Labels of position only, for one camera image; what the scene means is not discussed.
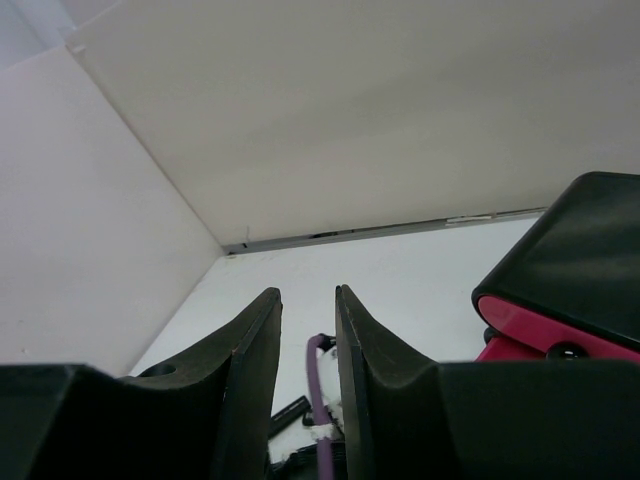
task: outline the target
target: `white floor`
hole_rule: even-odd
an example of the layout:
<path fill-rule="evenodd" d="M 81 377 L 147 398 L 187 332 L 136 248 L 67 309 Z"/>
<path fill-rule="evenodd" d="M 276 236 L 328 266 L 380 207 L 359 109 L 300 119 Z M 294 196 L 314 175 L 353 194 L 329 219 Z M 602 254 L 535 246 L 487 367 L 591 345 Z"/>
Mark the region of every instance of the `white floor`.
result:
<path fill-rule="evenodd" d="M 273 412 L 307 394 L 306 341 L 334 334 L 335 287 L 349 284 L 377 320 L 438 361 L 473 360 L 485 325 L 471 291 L 535 219 L 223 257 L 133 369 L 178 353 L 234 318 L 266 287 L 284 310 Z M 296 422 L 271 444 L 272 460 L 312 443 Z"/>

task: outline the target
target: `black knob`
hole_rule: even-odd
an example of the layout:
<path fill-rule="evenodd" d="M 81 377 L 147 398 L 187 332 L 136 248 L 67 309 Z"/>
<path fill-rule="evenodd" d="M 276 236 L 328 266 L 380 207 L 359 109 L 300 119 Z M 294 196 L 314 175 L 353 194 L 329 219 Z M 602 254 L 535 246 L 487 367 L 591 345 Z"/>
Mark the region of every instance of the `black knob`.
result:
<path fill-rule="evenodd" d="M 556 343 L 547 351 L 547 360 L 577 360 L 578 358 L 589 358 L 589 354 L 575 343 Z"/>
<path fill-rule="evenodd" d="M 484 338 L 484 344 L 488 345 L 494 337 L 498 336 L 498 331 L 493 327 L 487 327 L 484 329 L 484 334 L 482 336 Z"/>

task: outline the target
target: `cable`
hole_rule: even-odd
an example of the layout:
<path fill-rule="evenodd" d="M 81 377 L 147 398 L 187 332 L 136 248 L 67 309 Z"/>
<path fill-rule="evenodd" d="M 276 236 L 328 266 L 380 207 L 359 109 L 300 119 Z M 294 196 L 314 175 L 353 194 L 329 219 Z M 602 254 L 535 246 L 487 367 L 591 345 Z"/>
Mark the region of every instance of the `cable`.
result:
<path fill-rule="evenodd" d="M 324 335 L 311 337 L 307 342 L 307 379 L 309 381 L 309 396 L 313 421 L 316 425 L 331 424 L 331 417 L 324 408 L 322 388 L 318 375 L 317 349 L 326 340 Z M 333 480 L 333 458 L 331 455 L 331 439 L 318 439 L 318 480 Z"/>

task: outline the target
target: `black cover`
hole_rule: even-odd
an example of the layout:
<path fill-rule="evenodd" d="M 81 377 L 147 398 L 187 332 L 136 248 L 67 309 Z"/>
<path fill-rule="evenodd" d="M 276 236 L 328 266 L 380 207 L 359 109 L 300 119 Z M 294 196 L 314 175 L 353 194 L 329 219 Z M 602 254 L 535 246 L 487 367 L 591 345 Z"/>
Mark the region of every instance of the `black cover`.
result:
<path fill-rule="evenodd" d="M 336 331 L 351 480 L 640 476 L 635 364 L 438 364 L 347 286 Z"/>
<path fill-rule="evenodd" d="M 0 368 L 0 478 L 263 478 L 280 292 L 140 377 Z"/>
<path fill-rule="evenodd" d="M 640 351 L 640 176 L 576 179 L 473 292 Z"/>

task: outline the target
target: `pink and black object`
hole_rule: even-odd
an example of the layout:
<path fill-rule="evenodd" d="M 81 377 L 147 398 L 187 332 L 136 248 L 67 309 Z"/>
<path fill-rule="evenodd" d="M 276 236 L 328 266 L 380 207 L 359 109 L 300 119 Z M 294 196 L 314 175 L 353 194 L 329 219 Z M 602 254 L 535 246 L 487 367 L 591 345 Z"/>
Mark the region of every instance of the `pink and black object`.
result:
<path fill-rule="evenodd" d="M 640 176 L 579 177 L 473 292 L 478 361 L 640 362 Z"/>

